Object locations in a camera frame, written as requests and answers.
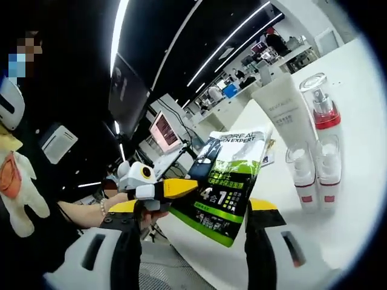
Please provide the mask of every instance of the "ceiling light strip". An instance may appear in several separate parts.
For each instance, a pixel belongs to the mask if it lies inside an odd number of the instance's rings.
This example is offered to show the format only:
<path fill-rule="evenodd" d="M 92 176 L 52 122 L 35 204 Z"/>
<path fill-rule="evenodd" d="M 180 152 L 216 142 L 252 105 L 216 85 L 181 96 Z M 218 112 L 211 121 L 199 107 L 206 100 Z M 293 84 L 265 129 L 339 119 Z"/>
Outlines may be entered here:
<path fill-rule="evenodd" d="M 125 154 L 123 153 L 122 143 L 120 143 L 120 151 L 121 151 L 122 159 L 123 159 L 124 161 L 126 161 Z"/>
<path fill-rule="evenodd" d="M 128 3 L 129 3 L 129 0 L 121 0 L 119 4 L 119 8 L 117 9 L 117 14 L 115 16 L 113 39 L 111 41 L 110 76 L 113 75 L 115 56 L 119 50 L 121 28 L 122 28 L 123 18 L 125 17 L 125 12 L 126 12 Z"/>
<path fill-rule="evenodd" d="M 216 70 L 215 73 L 225 64 L 227 63 L 242 47 L 244 47 L 246 44 L 248 44 L 258 33 L 260 33 L 263 29 L 265 29 L 267 26 L 272 24 L 275 20 L 280 18 L 282 13 L 278 14 L 276 17 L 274 17 L 272 20 L 270 20 L 268 23 L 266 23 L 262 28 L 260 28 L 256 33 L 254 33 L 249 39 L 247 39 L 240 47 L 238 47 L 237 50 L 235 50 Z"/>
<path fill-rule="evenodd" d="M 186 101 L 186 103 L 181 108 L 184 109 L 188 105 L 189 101 L 190 100 Z"/>
<path fill-rule="evenodd" d="M 206 62 L 201 66 L 201 68 L 196 72 L 196 74 L 192 77 L 192 79 L 189 81 L 187 86 L 190 86 L 191 83 L 198 77 L 198 75 L 201 73 L 201 71 L 208 65 L 208 63 L 214 58 L 214 56 L 219 52 L 219 50 L 222 49 L 222 47 L 237 33 L 248 21 L 250 21 L 257 13 L 262 11 L 263 8 L 268 6 L 270 4 L 270 1 L 267 1 L 264 5 L 260 6 L 257 10 L 254 11 L 253 14 L 251 14 L 245 21 L 243 21 L 237 28 L 234 30 L 228 38 L 225 39 L 224 42 L 210 55 L 210 57 L 206 60 Z"/>
<path fill-rule="evenodd" d="M 155 86 L 156 86 L 158 77 L 159 77 L 160 74 L 161 74 L 161 70 L 163 69 L 165 62 L 167 61 L 167 58 L 168 58 L 168 56 L 169 56 L 169 53 L 171 53 L 171 50 L 172 50 L 172 48 L 174 47 L 175 42 L 176 42 L 177 39 L 179 38 L 179 36 L 180 36 L 181 32 L 183 31 L 184 27 L 185 27 L 186 24 L 188 23 L 189 19 L 191 18 L 191 16 L 192 16 L 193 13 L 195 12 L 195 10 L 196 10 L 196 9 L 199 7 L 199 5 L 202 3 L 202 1 L 203 1 L 203 0 L 198 0 L 198 1 L 196 2 L 195 6 L 192 7 L 191 11 L 188 13 L 187 17 L 186 17 L 185 20 L 183 21 L 183 24 L 180 26 L 179 30 L 176 32 L 175 37 L 172 39 L 172 42 L 171 42 L 171 44 L 170 44 L 169 47 L 168 47 L 167 53 L 165 54 L 165 56 L 164 56 L 164 58 L 163 58 L 163 61 L 161 62 L 160 67 L 158 68 L 158 71 L 157 71 L 155 80 L 153 81 L 152 90 L 153 90 L 153 89 L 155 88 Z"/>
<path fill-rule="evenodd" d="M 114 121 L 114 127 L 115 127 L 115 133 L 120 133 L 120 125 L 117 123 L 117 121 Z"/>
<path fill-rule="evenodd" d="M 204 87 L 205 84 L 206 84 L 206 83 L 202 83 L 201 86 L 196 90 L 195 93 L 197 93 L 198 91 L 200 91 L 200 89 L 201 89 L 202 87 Z"/>
<path fill-rule="evenodd" d="M 101 182 L 93 182 L 93 183 L 81 184 L 81 185 L 78 185 L 78 187 L 87 187 L 87 186 L 92 186 L 92 185 L 97 185 L 97 184 L 101 184 Z"/>

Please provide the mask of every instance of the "green and black package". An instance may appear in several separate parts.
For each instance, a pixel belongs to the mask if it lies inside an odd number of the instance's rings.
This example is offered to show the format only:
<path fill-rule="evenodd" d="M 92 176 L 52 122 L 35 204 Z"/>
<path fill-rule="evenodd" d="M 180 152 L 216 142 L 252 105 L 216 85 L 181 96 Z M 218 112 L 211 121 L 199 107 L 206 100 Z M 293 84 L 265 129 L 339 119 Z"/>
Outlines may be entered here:
<path fill-rule="evenodd" d="M 199 188 L 174 200 L 171 213 L 207 237 L 232 246 L 241 227 L 272 129 L 212 132 L 187 178 Z"/>

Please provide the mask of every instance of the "clear spray bottle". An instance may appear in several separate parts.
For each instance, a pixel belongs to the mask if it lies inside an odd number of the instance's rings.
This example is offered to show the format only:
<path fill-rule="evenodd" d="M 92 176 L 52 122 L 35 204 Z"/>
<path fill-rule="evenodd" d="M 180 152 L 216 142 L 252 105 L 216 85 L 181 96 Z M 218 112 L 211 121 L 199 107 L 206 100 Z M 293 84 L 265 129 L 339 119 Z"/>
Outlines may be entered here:
<path fill-rule="evenodd" d="M 286 163 L 291 171 L 301 207 L 306 213 L 314 213 L 319 207 L 317 198 L 316 168 L 307 142 L 288 148 Z"/>
<path fill-rule="evenodd" d="M 340 192 L 342 162 L 340 144 L 336 135 L 321 138 L 316 146 L 319 195 L 323 210 L 333 210 Z"/>

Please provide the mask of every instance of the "desk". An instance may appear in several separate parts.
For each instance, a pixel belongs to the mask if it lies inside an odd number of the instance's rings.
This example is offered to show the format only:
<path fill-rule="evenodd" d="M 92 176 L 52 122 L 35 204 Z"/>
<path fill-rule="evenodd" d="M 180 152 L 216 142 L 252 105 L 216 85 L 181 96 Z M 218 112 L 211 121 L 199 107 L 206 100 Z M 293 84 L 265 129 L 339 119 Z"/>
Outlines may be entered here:
<path fill-rule="evenodd" d="M 281 59 L 279 59 L 278 61 L 276 61 L 275 63 L 272 64 L 272 66 L 278 66 L 280 67 L 280 69 L 283 71 L 283 72 L 286 72 L 287 69 L 284 68 L 284 66 L 286 65 L 286 63 L 291 60 L 292 58 L 298 56 L 299 54 L 301 53 L 304 53 L 306 50 L 309 50 L 312 46 L 309 45 L 309 44 L 304 44 L 304 45 L 301 45 L 300 47 L 297 47 L 295 50 L 293 50 L 292 52 L 288 53 L 286 56 L 282 57 Z"/>
<path fill-rule="evenodd" d="M 193 124 L 193 129 L 201 129 L 206 133 L 207 140 L 212 131 L 230 130 L 232 124 L 243 111 L 245 104 L 240 103 L 236 97 L 225 98 L 209 112 L 197 120 L 197 124 Z"/>
<path fill-rule="evenodd" d="M 348 269 L 367 244 L 385 204 L 387 134 L 384 80 L 361 39 L 336 49 L 292 75 L 298 86 L 303 79 L 323 72 L 342 114 L 345 171 L 335 215 L 305 215 L 285 166 L 286 146 L 276 130 L 275 163 L 263 168 L 252 196 L 278 206 L 289 224 L 310 234 L 332 268 Z M 232 129 L 252 127 L 268 118 L 250 101 Z M 204 279 L 217 289 L 247 289 L 245 233 L 239 231 L 226 248 L 191 229 L 172 214 L 158 221 L 171 244 Z"/>

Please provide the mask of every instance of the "monitor screen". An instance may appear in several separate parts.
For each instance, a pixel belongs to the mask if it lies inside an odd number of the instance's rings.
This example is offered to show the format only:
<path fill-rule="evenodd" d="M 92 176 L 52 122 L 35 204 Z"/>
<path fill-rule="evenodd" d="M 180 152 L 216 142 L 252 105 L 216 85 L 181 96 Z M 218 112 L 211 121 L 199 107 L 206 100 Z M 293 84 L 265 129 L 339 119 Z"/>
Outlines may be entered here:
<path fill-rule="evenodd" d="M 267 45 L 264 42 L 258 42 L 252 47 L 254 53 L 262 53 L 267 48 Z"/>
<path fill-rule="evenodd" d="M 249 64 L 251 64 L 253 62 L 253 57 L 252 56 L 246 56 L 244 59 L 241 60 L 241 63 L 244 65 L 244 66 L 248 66 Z"/>
<path fill-rule="evenodd" d="M 219 89 L 224 89 L 227 86 L 224 83 L 224 80 L 220 80 L 216 85 L 219 87 Z"/>
<path fill-rule="evenodd" d="M 149 131 L 164 153 L 168 153 L 181 145 L 178 135 L 162 112 L 158 113 Z"/>
<path fill-rule="evenodd" d="M 120 130 L 132 137 L 148 100 L 149 90 L 125 60 L 115 58 L 109 95 L 109 110 Z"/>

